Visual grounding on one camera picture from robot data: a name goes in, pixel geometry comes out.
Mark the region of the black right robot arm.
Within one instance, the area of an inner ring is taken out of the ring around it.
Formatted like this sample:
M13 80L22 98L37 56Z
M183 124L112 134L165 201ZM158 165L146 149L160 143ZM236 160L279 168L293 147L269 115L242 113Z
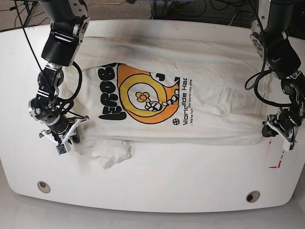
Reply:
M48 63L38 76L36 97L29 102L31 117L49 129L40 136L49 138L60 153L68 152L72 142L79 143L77 126L87 116L66 114L74 106L74 99L81 89L82 72L74 61L90 22L87 5L83 0L41 0L39 2L51 21L51 31L42 51ZM59 97L59 86L63 83L62 68L73 66L79 79L75 92L68 99Z

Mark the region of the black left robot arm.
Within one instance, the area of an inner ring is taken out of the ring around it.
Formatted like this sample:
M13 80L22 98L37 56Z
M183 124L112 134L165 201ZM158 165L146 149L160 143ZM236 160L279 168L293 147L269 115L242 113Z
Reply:
M289 149L296 143L298 128L305 119L305 76L299 69L301 60L289 41L288 27L301 0L249 0L254 19L250 39L263 60L260 72L252 76L253 90L264 104L278 109L263 122L263 137L281 136ZM263 98L258 92L260 81L273 74L281 81L281 89L290 102L281 104Z

